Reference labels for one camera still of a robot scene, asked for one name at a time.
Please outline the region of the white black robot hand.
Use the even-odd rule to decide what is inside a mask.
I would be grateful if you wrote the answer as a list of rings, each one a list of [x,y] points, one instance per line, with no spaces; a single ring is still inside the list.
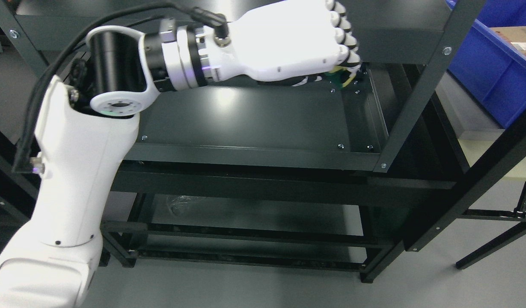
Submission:
[[[246,75],[279,82],[345,68],[356,76],[362,60],[345,7],[337,0],[283,0],[259,6],[228,23],[227,44],[205,26],[212,78]]]

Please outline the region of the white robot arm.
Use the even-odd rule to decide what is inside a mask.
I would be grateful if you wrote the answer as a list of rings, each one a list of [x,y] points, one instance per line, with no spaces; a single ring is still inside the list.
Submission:
[[[139,113],[167,90],[204,86],[207,51],[229,43],[226,26],[190,29],[163,21],[146,34],[100,26],[83,37],[95,63],[94,115],[72,106],[75,86],[50,74],[42,84],[27,168],[41,177],[32,218],[0,254],[0,308],[77,308],[100,262],[100,223],[118,167],[138,133]]]

